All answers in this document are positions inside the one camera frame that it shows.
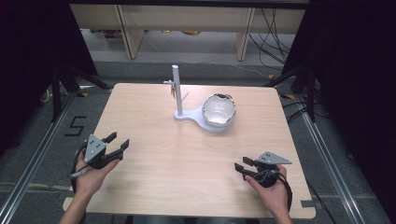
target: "aluminum rail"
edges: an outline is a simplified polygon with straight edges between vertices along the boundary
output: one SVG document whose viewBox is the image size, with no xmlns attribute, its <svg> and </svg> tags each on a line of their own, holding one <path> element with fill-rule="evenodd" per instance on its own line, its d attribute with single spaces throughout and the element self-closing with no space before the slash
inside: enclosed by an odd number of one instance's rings
<svg viewBox="0 0 396 224">
<path fill-rule="evenodd" d="M 76 96 L 77 96 L 76 93 L 69 92 L 67 94 L 64 101 L 64 109 L 62 110 L 59 117 L 55 121 L 53 121 L 49 126 L 49 129 L 47 130 L 46 134 L 41 140 L 40 145 L 35 150 L 35 154 L 33 155 L 32 159 L 30 159 L 18 183 L 15 185 L 14 189 L 8 195 L 6 202 L 3 203 L 2 207 L 0 208 L 1 224 L 8 224 L 9 221 L 14 216 L 15 211 L 17 210 L 18 206 L 21 203 L 24 193 L 29 187 L 30 181 L 35 176 L 38 167 L 43 161 L 50 147 L 50 144 L 52 143 L 56 133 L 59 130 L 59 127 L 61 126 L 64 120 L 64 115 L 66 114 L 67 109 L 69 108 L 73 100 L 76 98 Z"/>
</svg>

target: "white base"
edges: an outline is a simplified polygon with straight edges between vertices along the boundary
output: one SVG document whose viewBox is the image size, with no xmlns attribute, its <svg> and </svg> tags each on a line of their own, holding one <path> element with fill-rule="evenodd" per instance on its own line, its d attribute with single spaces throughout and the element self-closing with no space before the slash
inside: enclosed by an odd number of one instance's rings
<svg viewBox="0 0 396 224">
<path fill-rule="evenodd" d="M 209 125 L 205 122 L 205 118 L 204 115 L 202 114 L 202 106 L 204 104 L 198 105 L 198 107 L 196 107 L 193 110 L 182 110 L 183 114 L 179 115 L 177 113 L 177 111 L 175 111 L 174 113 L 174 117 L 177 120 L 192 120 L 195 121 L 195 123 L 197 123 L 201 128 L 203 128 L 206 131 L 212 132 L 212 133 L 222 133 L 224 131 L 226 131 L 229 127 L 214 127 L 212 125 Z"/>
</svg>

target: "wrist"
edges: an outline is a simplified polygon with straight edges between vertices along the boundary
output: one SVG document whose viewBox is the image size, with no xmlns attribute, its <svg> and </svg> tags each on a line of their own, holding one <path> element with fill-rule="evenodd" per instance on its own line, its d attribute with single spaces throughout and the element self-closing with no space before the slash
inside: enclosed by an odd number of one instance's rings
<svg viewBox="0 0 396 224">
<path fill-rule="evenodd" d="M 81 200 L 90 200 L 91 197 L 93 196 L 93 193 L 89 192 L 88 190 L 76 190 L 75 198 L 81 199 Z"/>
<path fill-rule="evenodd" d="M 271 212 L 271 214 L 274 216 L 276 223 L 293 223 L 288 210 L 277 210 Z"/>
</svg>

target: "gray carpet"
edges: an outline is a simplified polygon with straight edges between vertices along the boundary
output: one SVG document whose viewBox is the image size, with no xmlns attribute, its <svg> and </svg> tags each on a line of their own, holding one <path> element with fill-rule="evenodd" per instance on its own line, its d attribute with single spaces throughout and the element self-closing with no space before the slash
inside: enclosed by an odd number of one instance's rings
<svg viewBox="0 0 396 224">
<path fill-rule="evenodd" d="M 114 85 L 119 82 L 134 83 L 163 83 L 172 78 L 170 63 L 95 63 L 99 79 L 107 84 Z M 179 64 L 180 79 L 182 84 L 196 85 L 236 85 L 236 86 L 262 86 L 268 82 L 268 75 L 278 77 L 280 72 L 263 66 L 215 65 L 207 63 Z M 293 78 L 279 84 L 277 90 L 280 94 L 290 94 L 290 85 Z M 80 85 L 91 83 L 78 79 Z M 77 97 L 67 110 L 60 131 L 57 132 L 47 155 L 40 165 L 28 192 L 17 209 L 11 223 L 56 223 L 63 210 L 63 198 L 70 185 L 68 178 L 72 160 L 76 149 L 82 141 L 92 133 L 103 112 L 109 92 L 90 89 L 87 97 Z M 292 99 L 282 99 L 282 105 L 295 103 Z M 347 159 L 347 149 L 331 119 L 327 117 L 323 105 L 316 105 L 318 115 L 317 125 L 326 141 L 338 168 L 356 197 L 363 216 L 368 223 L 390 223 L 385 216 L 380 204 L 365 182 L 359 167 L 354 161 Z M 285 116 L 288 117 L 297 110 L 298 105 L 285 107 Z M 20 144 L 10 148 L 1 158 L 0 163 L 0 202 L 3 202 L 10 192 L 7 184 L 16 183 L 21 176 L 27 162 L 38 147 L 46 128 L 50 126 L 52 105 L 48 102 L 38 107 L 19 136 Z M 75 116 L 86 117 L 78 119 L 76 125 L 84 126 L 80 136 L 66 136 L 78 133 L 78 129 L 70 128 Z M 337 223 L 350 223 L 349 217 L 333 183 L 324 167 L 318 150 L 307 130 L 303 118 L 297 117 L 290 123 L 290 131 L 297 148 L 301 164 L 307 181 L 315 188 L 320 198 L 326 204 Z M 296 223 L 332 223 L 326 211 L 317 204 L 317 215 L 310 220 L 295 220 Z M 114 223 L 123 223 L 125 216 L 115 216 Z M 111 215 L 88 214 L 86 223 L 111 223 Z M 265 223 L 274 223 L 271 218 L 266 218 Z"/>
</svg>

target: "black curtain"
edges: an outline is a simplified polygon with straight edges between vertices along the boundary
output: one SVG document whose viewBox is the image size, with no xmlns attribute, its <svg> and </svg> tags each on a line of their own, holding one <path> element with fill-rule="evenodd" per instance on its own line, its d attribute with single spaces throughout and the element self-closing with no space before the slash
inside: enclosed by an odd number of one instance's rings
<svg viewBox="0 0 396 224">
<path fill-rule="evenodd" d="M 38 106 L 58 63 L 97 75 L 68 3 L 0 1 L 0 156 Z"/>
</svg>

